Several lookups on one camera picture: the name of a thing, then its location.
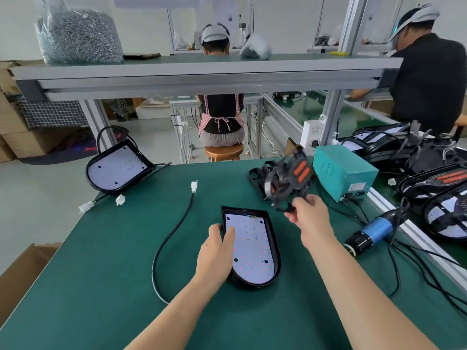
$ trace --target left hand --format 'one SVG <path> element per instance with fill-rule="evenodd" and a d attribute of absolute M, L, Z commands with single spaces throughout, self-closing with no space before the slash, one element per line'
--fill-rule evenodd
<path fill-rule="evenodd" d="M 229 227 L 224 240 L 220 236 L 220 224 L 213 224 L 209 227 L 209 236 L 199 251 L 193 279 L 216 292 L 232 269 L 234 241 L 235 229 L 233 227 Z"/>

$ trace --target checkered apron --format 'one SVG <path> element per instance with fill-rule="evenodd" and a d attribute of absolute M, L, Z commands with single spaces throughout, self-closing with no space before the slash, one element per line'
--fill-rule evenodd
<path fill-rule="evenodd" d="M 207 123 L 211 119 L 217 123 L 217 129 L 219 130 L 219 133 L 221 120 L 224 120 L 224 122 L 227 124 L 227 128 L 229 129 L 229 131 L 229 119 L 236 120 L 241 125 L 241 127 L 245 129 L 245 124 L 243 123 L 242 116 L 240 115 L 240 95 L 235 95 L 235 117 L 211 117 L 211 115 L 209 114 L 209 106 L 207 105 L 207 95 L 204 95 L 204 100 L 206 106 L 206 113 L 203 113 L 201 115 L 201 123 L 199 124 L 198 137 L 201 135 L 201 132 L 206 128 Z"/>

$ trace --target plastic bag of screws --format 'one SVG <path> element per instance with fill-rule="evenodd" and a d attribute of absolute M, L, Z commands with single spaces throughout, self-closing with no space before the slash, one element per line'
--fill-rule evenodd
<path fill-rule="evenodd" d="M 64 0 L 41 2 L 46 12 L 36 33 L 45 62 L 123 61 L 117 28 L 107 13 L 68 7 Z"/>

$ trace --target gray skirt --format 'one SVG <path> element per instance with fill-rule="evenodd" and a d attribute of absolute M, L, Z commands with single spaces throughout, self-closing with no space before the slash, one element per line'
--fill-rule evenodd
<path fill-rule="evenodd" d="M 203 130 L 199 136 L 203 146 L 207 147 L 233 146 L 242 143 L 244 138 L 245 130 L 243 128 L 228 134 L 210 134 Z"/>

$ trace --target green table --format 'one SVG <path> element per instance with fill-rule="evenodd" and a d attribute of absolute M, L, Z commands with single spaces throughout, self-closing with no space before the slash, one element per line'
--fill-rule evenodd
<path fill-rule="evenodd" d="M 297 123 L 303 125 L 306 120 L 317 120 L 323 112 L 325 96 L 312 92 L 303 99 L 295 101 L 283 101 L 274 99 L 274 103 L 280 106 Z M 339 137 L 350 136 L 355 130 L 376 125 L 387 125 L 387 123 L 369 116 L 364 109 L 359 110 L 351 105 L 344 104 L 339 116 Z M 400 196 L 396 190 L 388 185 L 389 175 L 381 174 L 373 184 L 373 188 L 387 199 L 394 206 L 399 206 Z M 411 219 L 419 228 L 422 228 L 421 221 Z M 430 235 L 430 238 L 442 247 L 447 253 L 455 258 L 460 264 L 467 266 L 467 245 L 459 244 L 442 238 Z"/>
<path fill-rule="evenodd" d="M 350 349 L 298 229 L 261 201 L 248 181 L 248 170 L 261 164 L 171 166 L 129 189 L 122 206 L 102 200 L 84 214 L 0 330 L 0 349 L 124 348 L 164 307 L 154 293 L 150 267 L 157 247 L 183 215 L 194 180 L 198 191 L 191 211 L 160 255 L 157 277 L 163 293 L 172 298 L 193 276 L 209 225 L 221 222 L 221 205 L 270 213 L 282 270 L 263 290 L 244 291 L 225 283 L 203 312 L 187 348 Z M 377 214 L 367 201 L 364 208 L 372 217 Z M 334 211 L 330 216 L 339 241 L 359 228 Z M 396 258 L 402 288 L 395 304 L 441 349 L 467 347 L 467 318 L 425 286 L 410 261 L 397 253 Z M 392 291 L 394 270 L 384 244 L 359 262 L 385 293 Z M 448 291 L 460 294 L 433 269 Z"/>

